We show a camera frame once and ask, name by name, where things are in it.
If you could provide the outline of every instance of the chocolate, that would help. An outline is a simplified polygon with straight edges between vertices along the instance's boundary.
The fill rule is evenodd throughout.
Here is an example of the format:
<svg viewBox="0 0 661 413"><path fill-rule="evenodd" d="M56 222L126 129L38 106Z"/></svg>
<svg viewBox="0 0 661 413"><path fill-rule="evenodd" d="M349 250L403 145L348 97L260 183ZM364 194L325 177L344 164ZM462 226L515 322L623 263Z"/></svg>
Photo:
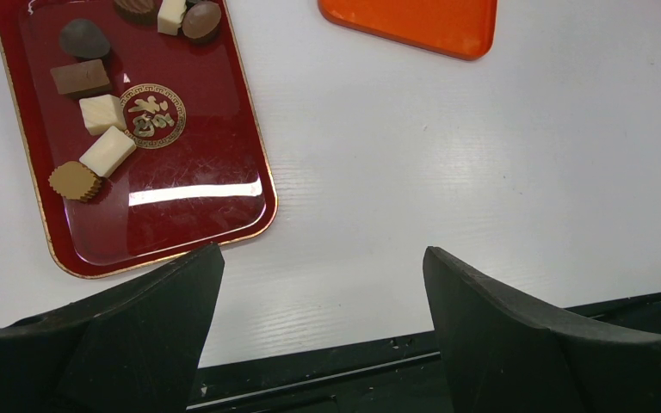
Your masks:
<svg viewBox="0 0 661 413"><path fill-rule="evenodd" d="M199 2L183 18L183 35L194 43L206 43L219 32L221 9L214 2Z"/></svg>
<svg viewBox="0 0 661 413"><path fill-rule="evenodd" d="M70 161L49 176L49 186L68 200L91 200L100 190L102 181L88 167Z"/></svg>
<svg viewBox="0 0 661 413"><path fill-rule="evenodd" d="M156 24L158 6L155 0L113 0L115 11L123 19L136 24Z"/></svg>
<svg viewBox="0 0 661 413"><path fill-rule="evenodd" d="M135 142L115 126L111 126L80 157L80 163L103 178L109 178L131 153Z"/></svg>
<svg viewBox="0 0 661 413"><path fill-rule="evenodd" d="M127 129L119 97L102 95L80 99L80 109L84 127L92 136L102 135L111 126L121 131Z"/></svg>
<svg viewBox="0 0 661 413"><path fill-rule="evenodd" d="M59 46L81 60L103 59L110 54L110 42L97 25L87 19L69 22L59 33Z"/></svg>
<svg viewBox="0 0 661 413"><path fill-rule="evenodd" d="M97 95L112 89L108 73L100 59L55 67L52 69L52 78L59 94L72 99Z"/></svg>
<svg viewBox="0 0 661 413"><path fill-rule="evenodd" d="M158 32L177 36L185 15L186 0L164 0L158 10Z"/></svg>

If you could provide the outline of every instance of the gold character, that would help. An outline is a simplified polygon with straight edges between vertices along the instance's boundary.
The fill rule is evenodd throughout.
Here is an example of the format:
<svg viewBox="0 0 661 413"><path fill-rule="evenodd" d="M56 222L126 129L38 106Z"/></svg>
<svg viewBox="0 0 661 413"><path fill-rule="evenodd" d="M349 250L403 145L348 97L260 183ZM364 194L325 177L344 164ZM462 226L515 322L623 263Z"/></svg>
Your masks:
<svg viewBox="0 0 661 413"><path fill-rule="evenodd" d="M150 138L156 133L156 127L163 129L176 124L170 114L156 114L157 112L168 110L169 104L166 101L157 103L156 97L151 95L148 96L147 101L137 99L135 105L135 107L129 108L127 111L129 113L144 112L141 116L133 119L133 125L135 126L133 134L135 136Z"/></svg>

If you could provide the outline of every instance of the orange tray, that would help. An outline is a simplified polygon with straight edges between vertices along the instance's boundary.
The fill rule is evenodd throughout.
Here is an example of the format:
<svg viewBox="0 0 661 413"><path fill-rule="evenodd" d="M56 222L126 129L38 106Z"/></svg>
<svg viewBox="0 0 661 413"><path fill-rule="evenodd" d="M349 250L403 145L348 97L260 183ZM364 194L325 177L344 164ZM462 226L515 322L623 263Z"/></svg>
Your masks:
<svg viewBox="0 0 661 413"><path fill-rule="evenodd" d="M326 19L459 59L492 47L497 0L318 0Z"/></svg>
<svg viewBox="0 0 661 413"><path fill-rule="evenodd" d="M70 274L100 278L254 237L275 218L275 186L231 20L216 3L224 12L218 37L193 46L123 21L112 0L0 0L0 44L47 242ZM150 96L176 120L133 136L138 150L88 203L63 200L48 183L55 166L79 159L96 140L50 74L76 62L59 48L61 28L76 18L92 20L112 43L106 68L128 125L140 115L128 109Z"/></svg>

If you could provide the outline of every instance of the rectangular chocolate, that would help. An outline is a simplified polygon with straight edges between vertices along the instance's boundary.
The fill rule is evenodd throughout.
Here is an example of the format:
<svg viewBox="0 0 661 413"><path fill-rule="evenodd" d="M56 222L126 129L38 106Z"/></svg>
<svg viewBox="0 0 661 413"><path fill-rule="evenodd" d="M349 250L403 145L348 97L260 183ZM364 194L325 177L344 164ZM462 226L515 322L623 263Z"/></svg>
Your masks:
<svg viewBox="0 0 661 413"><path fill-rule="evenodd" d="M108 73L100 59L55 67L51 72L59 94L72 99L105 93L112 89Z"/></svg>
<svg viewBox="0 0 661 413"><path fill-rule="evenodd" d="M178 35L183 16L186 14L186 0L164 0L158 11L158 32Z"/></svg>
<svg viewBox="0 0 661 413"><path fill-rule="evenodd" d="M80 163L98 176L109 178L134 151L135 142L117 127L111 126L80 157Z"/></svg>

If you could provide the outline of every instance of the oval chocolate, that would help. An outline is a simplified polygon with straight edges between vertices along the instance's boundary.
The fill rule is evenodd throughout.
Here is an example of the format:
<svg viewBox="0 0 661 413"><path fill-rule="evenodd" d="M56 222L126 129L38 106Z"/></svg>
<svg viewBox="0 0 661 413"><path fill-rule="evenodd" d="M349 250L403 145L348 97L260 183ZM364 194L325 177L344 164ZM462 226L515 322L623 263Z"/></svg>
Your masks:
<svg viewBox="0 0 661 413"><path fill-rule="evenodd" d="M59 34L65 53L82 60L102 59L110 54L110 42L97 25L87 19L69 22Z"/></svg>
<svg viewBox="0 0 661 413"><path fill-rule="evenodd" d="M219 31L221 9L214 2L199 2L183 17L183 34L194 43L210 41Z"/></svg>

